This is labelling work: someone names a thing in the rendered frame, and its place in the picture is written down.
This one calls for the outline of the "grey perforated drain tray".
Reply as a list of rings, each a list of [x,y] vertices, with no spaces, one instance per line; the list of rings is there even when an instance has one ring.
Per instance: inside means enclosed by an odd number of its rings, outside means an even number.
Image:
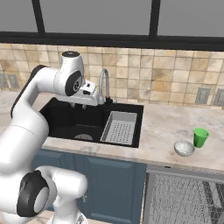
[[[132,145],[137,113],[111,111],[101,135],[101,142]]]

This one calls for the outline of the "green cup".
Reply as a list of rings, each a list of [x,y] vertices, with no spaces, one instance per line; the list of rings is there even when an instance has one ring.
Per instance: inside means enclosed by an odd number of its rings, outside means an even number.
[[[196,148],[201,148],[209,136],[210,134],[206,129],[195,128],[193,137],[194,146]]]

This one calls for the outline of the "grey dishwasher door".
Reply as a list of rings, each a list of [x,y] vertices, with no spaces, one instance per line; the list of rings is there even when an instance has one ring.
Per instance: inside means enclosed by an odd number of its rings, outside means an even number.
[[[143,224],[224,224],[224,175],[149,164]]]

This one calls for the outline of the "silver curved tap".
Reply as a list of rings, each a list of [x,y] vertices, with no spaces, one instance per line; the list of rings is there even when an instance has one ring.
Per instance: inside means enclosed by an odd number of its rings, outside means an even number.
[[[106,78],[106,97],[103,97],[103,78]],[[102,105],[104,103],[110,104],[113,100],[110,98],[109,94],[109,72],[106,68],[101,70],[99,79],[99,103]]]

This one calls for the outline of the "grey wall socket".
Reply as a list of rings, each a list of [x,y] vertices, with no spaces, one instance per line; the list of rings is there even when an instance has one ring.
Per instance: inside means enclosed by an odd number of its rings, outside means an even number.
[[[7,88],[8,87],[8,82],[6,80],[5,74],[0,73],[0,88]]]
[[[217,90],[213,104],[216,106],[224,106],[224,89]]]
[[[206,104],[210,95],[210,88],[200,87],[196,96],[196,104]]]
[[[12,88],[19,89],[18,79],[14,73],[8,73],[8,79]]]

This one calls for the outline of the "grey speckled bowl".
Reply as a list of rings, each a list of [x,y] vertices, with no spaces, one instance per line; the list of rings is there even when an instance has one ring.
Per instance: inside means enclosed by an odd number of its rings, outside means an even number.
[[[189,157],[194,153],[195,148],[189,141],[178,140],[174,144],[174,150],[181,157]]]

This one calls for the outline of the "narrow blue cupboard door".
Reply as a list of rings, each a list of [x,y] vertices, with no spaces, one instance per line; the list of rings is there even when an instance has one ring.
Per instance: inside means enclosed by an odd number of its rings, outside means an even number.
[[[68,152],[41,149],[31,163],[36,169],[42,165],[50,165],[63,169],[74,170],[74,156]]]

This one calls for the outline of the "black sink basin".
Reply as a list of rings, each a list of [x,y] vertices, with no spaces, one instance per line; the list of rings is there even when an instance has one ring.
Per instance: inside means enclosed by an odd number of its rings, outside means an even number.
[[[101,142],[102,132],[111,111],[137,113],[132,145]],[[49,124],[49,137],[137,148],[141,134],[144,106],[112,102],[98,106],[87,106],[86,109],[83,109],[80,104],[76,104],[72,108],[68,102],[58,101],[53,97],[40,110],[40,113]]]

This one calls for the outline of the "wide blue cupboard door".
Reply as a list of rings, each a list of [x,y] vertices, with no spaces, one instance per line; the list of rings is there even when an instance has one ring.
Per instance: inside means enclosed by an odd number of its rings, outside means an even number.
[[[140,224],[146,165],[85,156],[85,215],[112,224]]]

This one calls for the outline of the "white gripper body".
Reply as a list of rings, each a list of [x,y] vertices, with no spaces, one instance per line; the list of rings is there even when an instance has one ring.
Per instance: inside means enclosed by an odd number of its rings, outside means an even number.
[[[102,105],[103,97],[99,95],[96,87],[81,87],[78,92],[72,96],[56,95],[61,102],[78,103],[89,106]]]

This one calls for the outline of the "black framed window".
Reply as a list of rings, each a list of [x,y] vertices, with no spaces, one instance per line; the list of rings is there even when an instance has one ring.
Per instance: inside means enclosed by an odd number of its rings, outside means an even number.
[[[224,0],[0,0],[0,42],[224,52]]]

